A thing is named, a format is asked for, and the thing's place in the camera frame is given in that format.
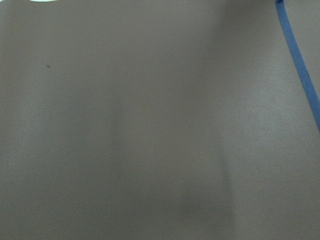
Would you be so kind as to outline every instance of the gray floor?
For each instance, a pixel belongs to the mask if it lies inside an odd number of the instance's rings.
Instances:
[[[286,6],[320,93],[320,2]],[[1,240],[316,240],[319,216],[273,0],[0,3]]]

